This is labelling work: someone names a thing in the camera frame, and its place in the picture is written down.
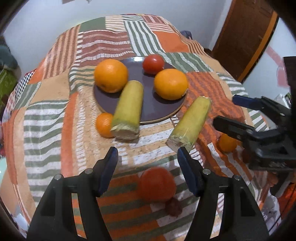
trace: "checkered fabric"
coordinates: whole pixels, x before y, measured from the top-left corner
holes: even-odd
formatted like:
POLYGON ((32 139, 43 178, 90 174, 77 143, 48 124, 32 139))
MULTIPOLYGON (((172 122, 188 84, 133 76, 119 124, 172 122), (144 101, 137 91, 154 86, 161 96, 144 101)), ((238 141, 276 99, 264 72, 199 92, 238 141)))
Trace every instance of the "checkered fabric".
POLYGON ((15 101, 17 102, 19 98, 21 97, 22 93, 24 92, 24 89, 26 88, 29 80, 35 73, 35 70, 28 72, 25 74, 25 76, 20 80, 20 82, 17 83, 17 86, 15 87, 15 101))

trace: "tablecloth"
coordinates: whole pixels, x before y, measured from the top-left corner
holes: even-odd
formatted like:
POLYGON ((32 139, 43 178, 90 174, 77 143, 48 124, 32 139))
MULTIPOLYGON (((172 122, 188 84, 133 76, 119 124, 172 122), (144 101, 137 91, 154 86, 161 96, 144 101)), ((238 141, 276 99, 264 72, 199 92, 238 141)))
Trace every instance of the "tablecloth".
MULTIPOLYGON (((261 208, 269 191, 267 172, 249 170, 242 162, 240 146, 227 155, 216 146, 221 133, 212 121, 217 115, 247 123, 257 131, 267 129, 258 111, 232 103, 234 94, 247 96, 242 84, 197 41, 182 36, 162 17, 115 15, 79 24, 57 38, 21 93, 14 91, 10 96, 16 103, 3 124, 7 171, 0 196, 10 213, 19 212, 30 223, 55 174, 78 175, 115 146, 121 158, 108 191, 98 199, 113 240, 184 240, 199 199, 189 192, 176 153, 165 142, 190 104, 198 96, 208 96, 212 109, 190 155, 219 175, 241 175, 261 208), (137 142, 102 138, 95 128, 101 113, 93 97, 95 66, 107 58, 154 53, 186 74, 189 89, 183 107, 164 121, 140 126, 137 142), (179 217, 168 216, 164 204, 148 204, 138 197, 139 176, 152 166, 165 167, 173 174, 175 197, 183 207, 179 217)), ((220 194, 212 237, 219 233, 222 211, 220 194)), ((73 212, 77 232, 85 237, 75 194, 73 212)))

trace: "red tomato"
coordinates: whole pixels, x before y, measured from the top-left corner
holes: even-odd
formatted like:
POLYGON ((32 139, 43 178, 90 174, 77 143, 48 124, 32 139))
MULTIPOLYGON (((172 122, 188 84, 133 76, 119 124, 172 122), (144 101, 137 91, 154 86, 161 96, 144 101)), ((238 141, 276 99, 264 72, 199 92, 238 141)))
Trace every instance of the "red tomato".
POLYGON ((176 193, 173 175, 163 167, 152 167, 140 177, 139 196, 148 202, 166 202, 176 193))
POLYGON ((143 69, 147 74, 157 74, 163 70, 165 62, 158 54, 148 55, 143 61, 143 69))

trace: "plate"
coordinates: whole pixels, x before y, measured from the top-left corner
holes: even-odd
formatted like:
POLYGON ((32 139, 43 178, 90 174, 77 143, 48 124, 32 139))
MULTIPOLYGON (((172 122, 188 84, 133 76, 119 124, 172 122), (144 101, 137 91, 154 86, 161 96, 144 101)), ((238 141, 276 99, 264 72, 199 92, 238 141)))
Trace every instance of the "plate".
MULTIPOLYGON (((154 75, 145 74, 142 64, 144 57, 132 57, 121 60, 128 69, 128 80, 137 80, 144 87, 143 106, 140 123, 150 124, 163 121, 174 115, 183 105, 186 95, 178 100, 165 100, 156 94, 153 88, 154 75)), ((174 69, 165 63, 165 69, 174 69)), ((114 114, 120 92, 106 93, 94 85, 94 97, 102 112, 114 114)))

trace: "orange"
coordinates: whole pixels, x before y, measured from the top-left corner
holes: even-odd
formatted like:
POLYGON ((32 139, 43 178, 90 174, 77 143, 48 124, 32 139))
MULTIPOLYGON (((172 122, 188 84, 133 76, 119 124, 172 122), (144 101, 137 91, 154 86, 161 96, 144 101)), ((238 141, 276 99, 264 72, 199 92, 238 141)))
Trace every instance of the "orange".
POLYGON ((238 141, 225 133, 218 139, 217 146, 221 152, 233 152, 237 147, 238 141))
POLYGON ((163 167, 152 167, 140 177, 138 194, 147 202, 166 202, 176 193, 173 175, 163 167))
POLYGON ((188 89, 186 75, 177 69, 164 69, 154 78, 156 93, 167 100, 177 100, 185 95, 188 89))
POLYGON ((121 91, 128 82, 128 69, 118 60, 106 59, 94 70, 96 85, 107 93, 121 91))
POLYGON ((110 132, 112 119, 113 115, 110 113, 102 113, 96 118, 96 130, 102 137, 113 137, 110 132))

